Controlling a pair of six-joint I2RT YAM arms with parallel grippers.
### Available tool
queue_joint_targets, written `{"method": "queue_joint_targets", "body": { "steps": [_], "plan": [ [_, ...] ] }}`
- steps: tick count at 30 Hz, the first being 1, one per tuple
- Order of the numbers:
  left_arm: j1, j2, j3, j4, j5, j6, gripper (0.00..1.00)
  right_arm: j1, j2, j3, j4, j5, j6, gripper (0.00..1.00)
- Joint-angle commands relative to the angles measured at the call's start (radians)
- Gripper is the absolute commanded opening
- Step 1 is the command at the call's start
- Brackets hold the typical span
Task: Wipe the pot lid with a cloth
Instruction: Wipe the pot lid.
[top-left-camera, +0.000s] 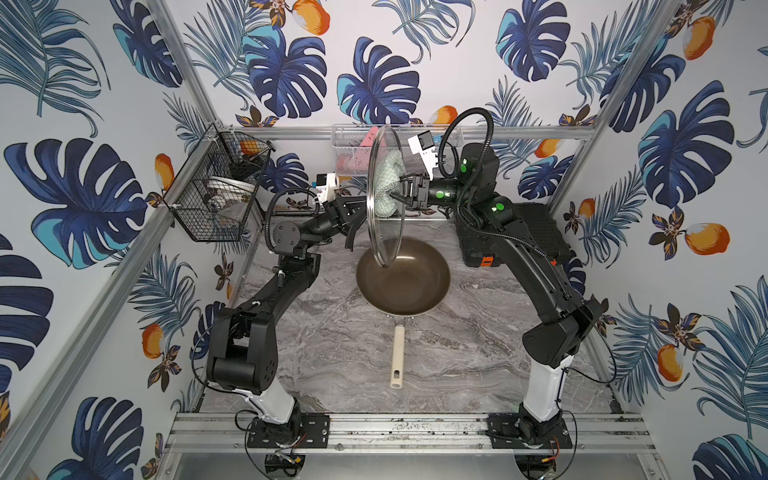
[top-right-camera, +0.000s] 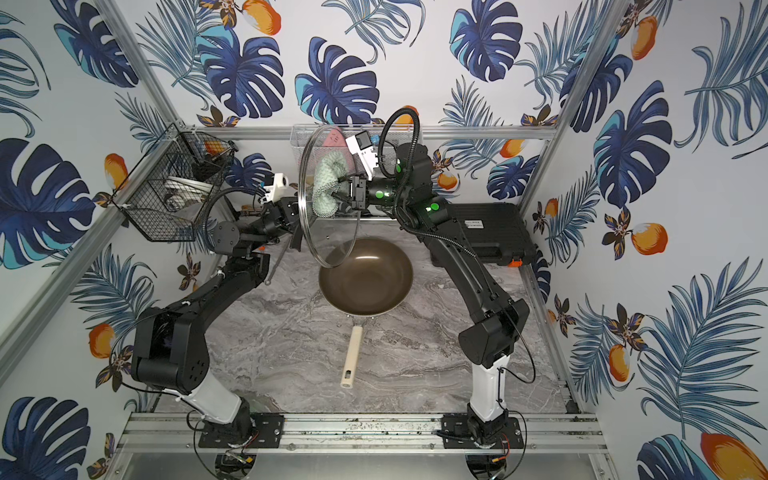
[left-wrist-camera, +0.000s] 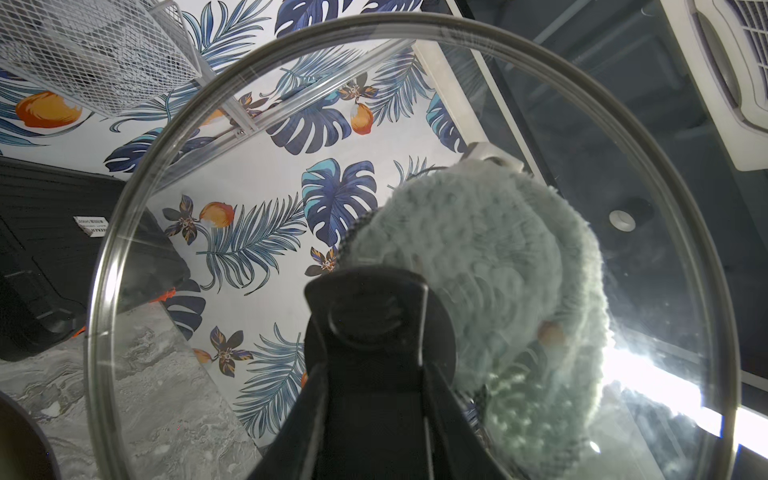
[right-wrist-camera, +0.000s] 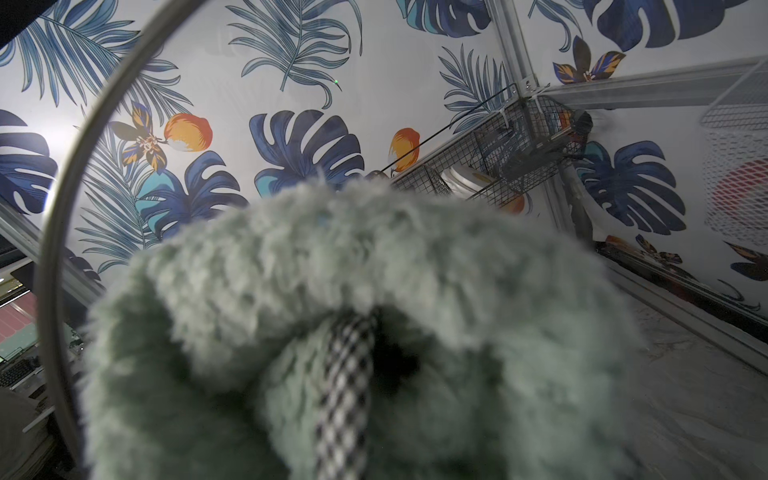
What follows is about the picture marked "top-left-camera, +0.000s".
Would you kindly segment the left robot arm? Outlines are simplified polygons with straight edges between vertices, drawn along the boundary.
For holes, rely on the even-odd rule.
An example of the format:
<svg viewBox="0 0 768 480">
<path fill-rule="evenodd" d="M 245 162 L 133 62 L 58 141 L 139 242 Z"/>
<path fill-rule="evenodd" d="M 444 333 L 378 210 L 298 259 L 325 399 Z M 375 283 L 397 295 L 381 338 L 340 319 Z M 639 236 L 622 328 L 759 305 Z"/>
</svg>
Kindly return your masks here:
<svg viewBox="0 0 768 480">
<path fill-rule="evenodd" d="M 351 250 L 367 210 L 363 196 L 342 196 L 317 206 L 302 223 L 286 219 L 273 225 L 277 200 L 264 214 L 264 240 L 278 255 L 273 276 L 250 299 L 220 311 L 210 330 L 205 373 L 220 390 L 243 397 L 256 410 L 256 426 L 286 445 L 300 437 L 301 410 L 277 379 L 276 327 L 319 275 L 321 257 L 311 249 L 342 235 Z"/>
</svg>

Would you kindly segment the glass pot lid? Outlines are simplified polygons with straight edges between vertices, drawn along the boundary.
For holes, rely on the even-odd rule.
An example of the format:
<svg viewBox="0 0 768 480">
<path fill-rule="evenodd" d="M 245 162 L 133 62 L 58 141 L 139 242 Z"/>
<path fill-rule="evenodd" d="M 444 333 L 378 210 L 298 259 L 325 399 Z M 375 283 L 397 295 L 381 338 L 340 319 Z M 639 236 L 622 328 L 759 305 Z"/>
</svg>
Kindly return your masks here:
<svg viewBox="0 0 768 480">
<path fill-rule="evenodd" d="M 399 197 L 404 175 L 399 138 L 391 126 L 381 126 L 370 151 L 366 207 L 371 249 L 383 268 L 394 262 L 402 242 L 405 205 Z"/>
</svg>

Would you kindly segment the green fluffy cloth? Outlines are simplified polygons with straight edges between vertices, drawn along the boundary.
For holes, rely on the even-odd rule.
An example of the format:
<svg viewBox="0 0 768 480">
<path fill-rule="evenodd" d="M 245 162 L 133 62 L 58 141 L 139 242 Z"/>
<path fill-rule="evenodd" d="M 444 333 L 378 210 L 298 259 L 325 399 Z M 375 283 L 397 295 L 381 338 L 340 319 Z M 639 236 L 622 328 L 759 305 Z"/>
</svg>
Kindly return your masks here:
<svg viewBox="0 0 768 480">
<path fill-rule="evenodd" d="M 391 194 L 401 191 L 401 177 L 404 175 L 405 166 L 400 151 L 390 150 L 376 163 L 373 192 L 374 214 L 377 218 L 390 218 L 397 211 L 400 202 Z"/>
</svg>

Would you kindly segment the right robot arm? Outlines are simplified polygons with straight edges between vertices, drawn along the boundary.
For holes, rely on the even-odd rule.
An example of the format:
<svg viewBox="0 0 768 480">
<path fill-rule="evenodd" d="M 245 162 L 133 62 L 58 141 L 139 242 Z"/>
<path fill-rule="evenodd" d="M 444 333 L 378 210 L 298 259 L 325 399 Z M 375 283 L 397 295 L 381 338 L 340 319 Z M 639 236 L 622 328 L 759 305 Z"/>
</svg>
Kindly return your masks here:
<svg viewBox="0 0 768 480">
<path fill-rule="evenodd" d="M 446 178 L 403 175 L 397 192 L 409 209 L 448 209 L 465 265 L 506 266 L 528 295 L 539 323 L 522 336 L 531 364 L 527 391 L 510 426 L 491 436 L 546 444 L 566 429 L 561 390 L 601 307 L 571 284 L 565 267 L 574 256 L 546 206 L 515 203 L 497 192 L 500 160 L 493 150 L 469 143 L 455 160 Z"/>
</svg>

